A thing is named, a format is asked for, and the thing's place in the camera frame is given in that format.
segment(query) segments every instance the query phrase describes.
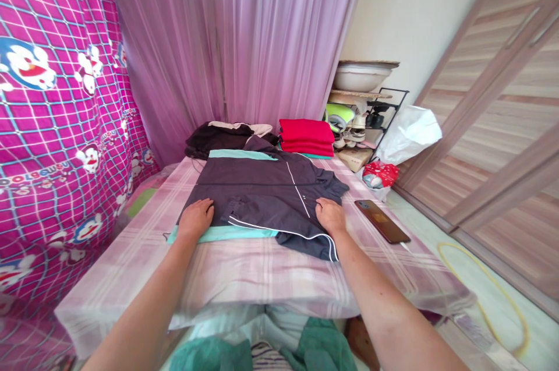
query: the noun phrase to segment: hand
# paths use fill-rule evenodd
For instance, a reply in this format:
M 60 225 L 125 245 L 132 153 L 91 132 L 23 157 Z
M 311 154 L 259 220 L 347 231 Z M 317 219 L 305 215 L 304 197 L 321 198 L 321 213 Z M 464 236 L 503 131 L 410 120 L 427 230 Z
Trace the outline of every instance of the hand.
M 326 231 L 331 235 L 347 232 L 344 209 L 340 205 L 326 198 L 318 198 L 316 202 L 316 216 Z
M 213 203 L 211 199 L 204 199 L 189 205 L 181 215 L 177 239 L 194 236 L 198 241 L 202 234 L 208 230 L 211 219 L 214 217 Z

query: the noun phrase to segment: green item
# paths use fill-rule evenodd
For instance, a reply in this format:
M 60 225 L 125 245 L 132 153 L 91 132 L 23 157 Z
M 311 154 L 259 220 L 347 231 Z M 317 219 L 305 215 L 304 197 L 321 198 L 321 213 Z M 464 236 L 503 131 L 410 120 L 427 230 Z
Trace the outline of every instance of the green item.
M 330 129 L 338 133 L 345 130 L 349 123 L 355 118 L 353 109 L 342 104 L 328 103 L 326 105 L 326 111 L 328 112 Z
M 252 370 L 250 342 L 245 339 L 231 345 L 215 336 L 195 339 L 173 354 L 171 371 L 239 371 Z
M 167 244 L 173 244 L 175 242 L 178 231 L 179 226 L 174 226 L 171 235 L 167 239 Z M 202 235 L 202 237 L 200 237 L 198 243 L 209 243 L 212 241 L 221 240 L 235 240 L 239 238 L 268 238 L 275 237 L 277 236 L 277 234 L 278 231 L 276 230 L 239 227 L 238 225 L 223 225 L 222 227 L 208 228 L 208 230 Z
M 134 218 L 138 212 L 144 207 L 144 205 L 151 199 L 151 197 L 157 192 L 157 189 L 146 189 L 144 190 L 134 201 L 130 209 L 128 210 L 128 216 Z
M 271 160 L 278 161 L 277 158 L 270 157 L 268 154 L 259 151 L 245 150 L 211 150 L 209 158 L 251 158 L 252 160 Z
M 278 143 L 278 148 L 281 150 L 281 143 Z M 298 153 L 302 156 L 308 157 L 308 158 L 320 158 L 322 160 L 329 160 L 332 157 L 328 157 L 328 156 L 316 156 L 314 154 L 307 154 L 307 153 Z
M 297 350 L 279 352 L 295 371 L 357 371 L 348 341 L 332 320 L 310 317 Z

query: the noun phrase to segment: bed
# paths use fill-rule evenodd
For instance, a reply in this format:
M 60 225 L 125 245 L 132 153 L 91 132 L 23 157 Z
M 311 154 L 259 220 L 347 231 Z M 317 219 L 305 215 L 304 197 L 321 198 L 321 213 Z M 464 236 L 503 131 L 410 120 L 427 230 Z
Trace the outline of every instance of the bed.
M 413 231 L 375 201 L 412 239 L 409 251 L 384 240 L 353 203 L 374 200 L 373 194 L 339 159 L 313 163 L 334 171 L 350 187 L 343 196 L 349 233 L 418 309 L 450 316 L 475 303 L 475 295 Z M 55 310 L 79 358 L 95 350 L 165 256 L 167 237 L 203 165 L 185 158 Z M 272 304 L 330 319 L 359 314 L 338 263 L 287 249 L 273 238 L 240 239 L 198 245 L 170 329 L 240 304 Z

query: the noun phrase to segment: wooden wardrobe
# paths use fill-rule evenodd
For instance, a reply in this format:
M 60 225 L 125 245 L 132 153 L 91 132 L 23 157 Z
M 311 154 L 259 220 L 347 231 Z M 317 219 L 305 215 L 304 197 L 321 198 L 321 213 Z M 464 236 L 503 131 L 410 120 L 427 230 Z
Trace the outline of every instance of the wooden wardrobe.
M 559 320 L 559 0 L 477 0 L 415 105 L 396 191 Z

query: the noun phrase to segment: dark gray jacket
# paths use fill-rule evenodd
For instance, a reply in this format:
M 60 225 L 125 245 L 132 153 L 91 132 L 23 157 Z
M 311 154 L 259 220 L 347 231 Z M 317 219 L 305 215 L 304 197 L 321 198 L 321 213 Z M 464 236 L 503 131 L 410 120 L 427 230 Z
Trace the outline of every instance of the dark gray jacket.
M 278 160 L 209 158 L 185 207 L 209 197 L 215 207 L 211 225 L 278 230 L 282 246 L 337 261 L 334 241 L 316 218 L 316 199 L 341 205 L 349 187 L 307 157 L 279 151 L 259 137 L 252 137 L 244 150 Z

